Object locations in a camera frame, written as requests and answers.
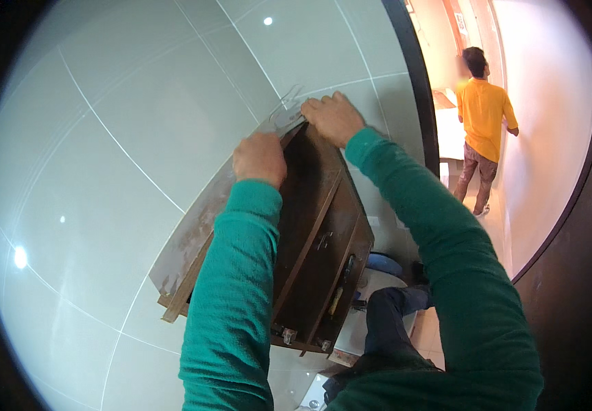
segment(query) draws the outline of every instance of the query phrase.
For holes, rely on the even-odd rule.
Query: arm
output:
[[[458,121],[462,123],[463,121],[463,88],[464,86],[456,87],[456,104],[458,105]]]
[[[258,141],[256,147],[270,144],[284,163],[277,136]],[[179,372],[183,410],[273,409],[267,374],[282,207],[276,188],[286,166],[282,177],[271,181],[265,173],[240,170],[238,151],[234,169],[243,181],[232,187],[225,211],[214,223],[214,238],[189,305]],[[267,160],[255,156],[248,163],[266,167]]]
[[[477,219],[399,146],[362,128],[361,119],[342,115],[341,123],[353,127],[339,132],[340,125],[326,124],[331,114],[319,113],[325,102],[313,105],[301,111],[322,135],[345,146],[349,161],[374,182],[419,245],[448,371],[467,378],[492,372],[502,388],[516,373],[519,387],[540,390],[538,353],[520,298]]]
[[[510,99],[506,92],[504,92],[504,117],[506,118],[506,131],[511,133],[513,136],[520,134],[518,128],[518,120],[515,119],[515,113],[513,112],[513,105],[510,103]]]

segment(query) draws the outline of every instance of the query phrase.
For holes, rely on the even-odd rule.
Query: man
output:
[[[456,90],[458,120],[463,123],[467,135],[463,172],[458,178],[454,195],[463,202],[467,186],[478,166],[481,185],[472,213],[481,216],[490,210],[488,199],[490,187],[497,175],[502,119],[506,118],[506,129],[513,136],[517,136],[520,130],[506,91],[488,83],[490,68],[483,50],[468,47],[462,51],[462,59],[472,73],[472,78]]]
[[[385,341],[367,347],[365,357],[376,361],[343,379],[327,410],[532,410],[543,386],[538,354],[518,293],[478,221],[431,172],[366,128],[340,92],[309,99],[301,111],[310,127],[345,148],[409,226],[447,363],[442,372],[406,347],[407,336],[385,333]],[[269,323],[278,189],[287,173],[278,137],[255,134],[241,142],[234,171],[237,183],[214,224],[189,306],[179,373],[184,410],[273,409]],[[390,290],[372,296],[368,310],[378,302],[383,312],[393,311],[383,323],[395,327],[412,295]]]

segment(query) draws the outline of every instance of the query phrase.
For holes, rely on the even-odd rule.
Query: wooden cabinet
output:
[[[274,269],[271,343],[303,352],[332,352],[374,242],[346,162],[314,127],[285,136],[287,178],[281,187],[280,242]],[[188,313],[188,298],[212,235],[185,267],[174,295],[159,303]]]

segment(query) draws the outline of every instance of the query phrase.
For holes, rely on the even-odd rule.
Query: tiled wall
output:
[[[145,276],[200,189],[293,84],[304,96],[340,89],[423,161],[407,68],[378,0],[66,0],[39,25],[0,105],[0,315],[53,409],[181,407],[185,319],[160,321]],[[351,173],[379,218],[377,248],[410,257],[407,232]],[[272,348],[278,410],[296,408],[326,365],[297,355]]]
[[[323,97],[340,90],[369,126],[423,164],[422,135],[408,68],[380,0],[219,0],[279,95]],[[264,20],[270,17],[271,25]],[[402,264],[416,246],[394,212],[353,165],[351,176],[369,216],[375,250]]]

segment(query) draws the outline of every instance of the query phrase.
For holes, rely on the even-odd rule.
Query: paint-stained pants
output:
[[[454,190],[454,197],[463,202],[467,194],[467,186],[474,175],[474,170],[479,167],[479,176],[481,177],[481,186],[479,186],[479,193],[476,195],[476,205],[474,206],[474,215],[479,215],[483,208],[488,203],[490,198],[490,187],[493,185],[493,180],[497,176],[497,163],[490,161],[465,143],[465,160],[462,164],[462,173],[458,177],[456,190]]]

